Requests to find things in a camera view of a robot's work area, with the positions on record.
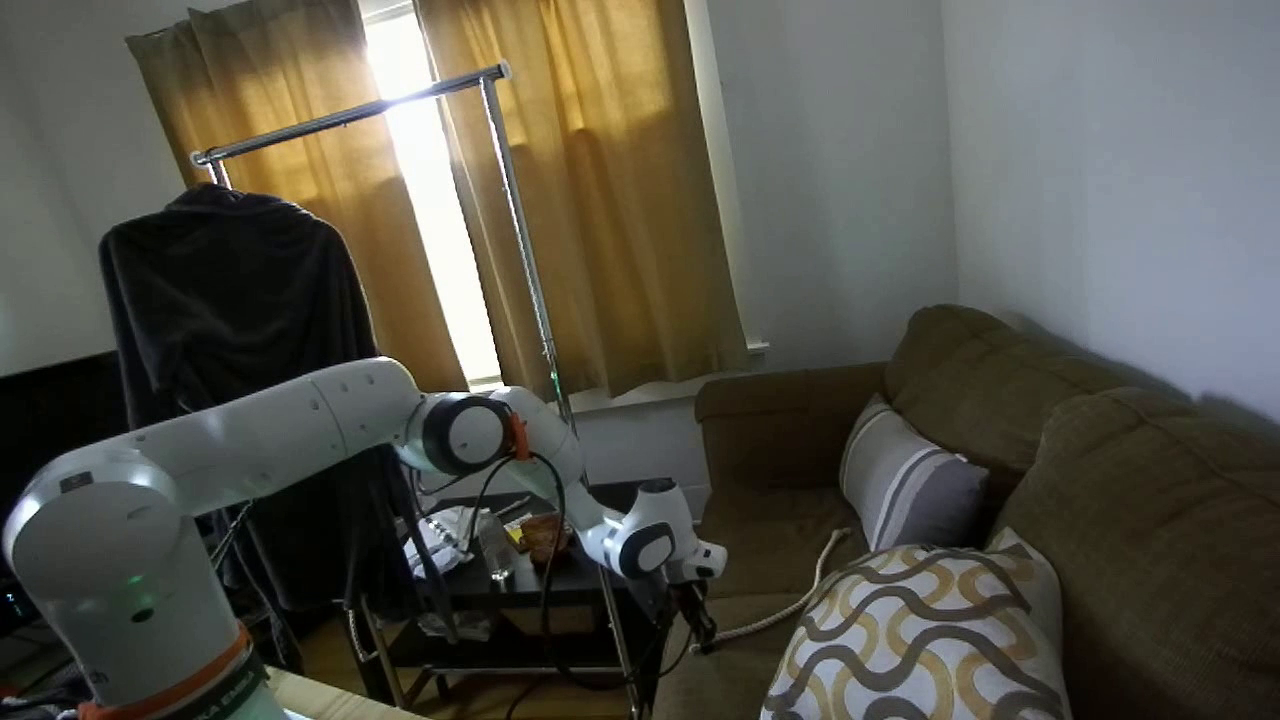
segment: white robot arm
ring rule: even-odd
[[[197,516],[270,498],[364,448],[469,473],[540,452],[563,481],[563,520],[618,573],[709,582],[723,547],[695,539],[676,489],[639,494],[629,516],[591,502],[571,434],[519,390],[419,393],[396,360],[355,360],[57,456],[14,502],[4,554],[82,668],[95,711],[229,715],[257,696]]]

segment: throw pillow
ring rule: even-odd
[[[924,439],[879,397],[857,415],[840,456],[840,494],[857,507],[872,554],[972,539],[982,481],[982,470]]]
[[[1073,715],[1059,648],[1020,578],[1036,558],[901,546],[804,613],[761,715]]]

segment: olive green couch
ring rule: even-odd
[[[990,470],[972,546],[1012,526],[1059,573],[1074,715],[1280,715],[1280,434],[957,304],[919,308],[882,363],[705,383],[723,634],[796,599],[857,526],[835,473],[872,393]],[[859,554],[852,533],[831,563]],[[692,651],[654,715],[754,715],[793,630]]]

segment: metal rack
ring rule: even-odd
[[[427,83],[427,88],[416,88],[416,94],[404,94],[404,98],[393,98],[393,101],[355,103],[355,107],[345,107],[345,111],[332,111],[332,118],[317,118],[317,122],[301,122],[301,123],[286,123],[286,129],[274,129],[274,134],[262,134],[262,138],[235,140],[235,145],[215,145],[215,149],[190,151],[190,165],[203,167],[211,186],[232,189],[232,171],[229,171],[232,158],[249,158],[249,151],[258,151],[258,149],[270,149],[270,145],[286,145],[286,140],[301,140],[301,138],[317,138],[317,134],[332,134],[332,129],[345,129],[345,123],[358,123],[358,122],[384,118],[384,111],[393,111],[400,103],[419,103],[419,101],[436,101],[436,98],[453,98],[453,94],[477,88],[481,101],[484,101],[484,123],[488,123],[488,140],[492,140],[492,151],[494,151],[494,171],[501,171],[501,186],[503,186],[513,233],[516,233],[516,252],[519,252],[519,270],[523,270],[523,285],[529,285],[529,300],[531,300],[531,324],[534,324],[540,353],[543,353],[548,380],[552,380],[552,401],[555,401],[558,415],[571,423],[568,393],[563,393],[563,380],[558,380],[552,317],[548,317],[543,285],[540,285],[540,274],[534,274],[531,233],[529,233],[529,219],[523,219],[523,202],[519,202],[516,165],[513,165],[513,149],[506,149],[506,129],[503,129],[503,111],[494,103],[494,79],[506,79],[506,66],[488,66],[481,74],[446,76],[440,83]]]

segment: brown curtain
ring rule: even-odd
[[[501,111],[568,390],[744,360],[679,0],[416,0],[440,76],[506,66]],[[477,98],[446,134],[503,378],[543,390]]]
[[[186,186],[203,181],[190,151],[376,101],[355,0],[186,12],[129,48]],[[249,151],[229,177],[327,219],[348,242],[381,353],[419,390],[464,390],[384,122]]]

